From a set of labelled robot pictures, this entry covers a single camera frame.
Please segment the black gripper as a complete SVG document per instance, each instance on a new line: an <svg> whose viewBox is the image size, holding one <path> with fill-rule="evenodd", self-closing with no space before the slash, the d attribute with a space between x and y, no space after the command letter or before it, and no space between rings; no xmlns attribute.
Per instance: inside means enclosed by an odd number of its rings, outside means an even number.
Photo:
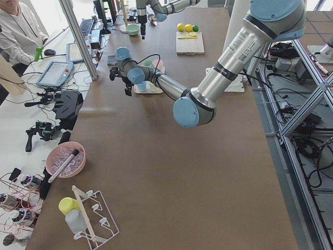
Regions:
<svg viewBox="0 0 333 250"><path fill-rule="evenodd" d="M146 35L146 14L138 15L138 23L141 25L141 37L144 40Z"/></svg>
<svg viewBox="0 0 333 250"><path fill-rule="evenodd" d="M132 86L133 86L133 83L128 79L128 77L125 77L125 76L123 76L121 74L121 71L119 70L118 66L112 67L109 70L109 78L110 78L110 80L114 81L116 77L121 78L122 81L126 84L126 87L124 89L125 94L127 96L132 96Z"/></svg>

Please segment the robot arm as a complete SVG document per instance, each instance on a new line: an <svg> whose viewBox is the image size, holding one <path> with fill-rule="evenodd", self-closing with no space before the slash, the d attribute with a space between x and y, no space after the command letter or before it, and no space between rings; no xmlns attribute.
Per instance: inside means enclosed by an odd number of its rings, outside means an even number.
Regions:
<svg viewBox="0 0 333 250"><path fill-rule="evenodd" d="M158 0L136 0L137 20L140 24L140 34L142 39L146 35L147 6L149 6L159 22L166 20L167 16L182 11L189 6L195 6L200 0L177 0L161 5Z"/></svg>
<svg viewBox="0 0 333 250"><path fill-rule="evenodd" d="M197 87L188 89L158 69L140 66L126 47L116 49L117 66L109 78L121 78L128 96L133 85L149 81L175 101L173 117L181 127L207 124L215 117L218 97L261 45L304 35L305 12L306 1L250 1L240 31Z"/></svg>

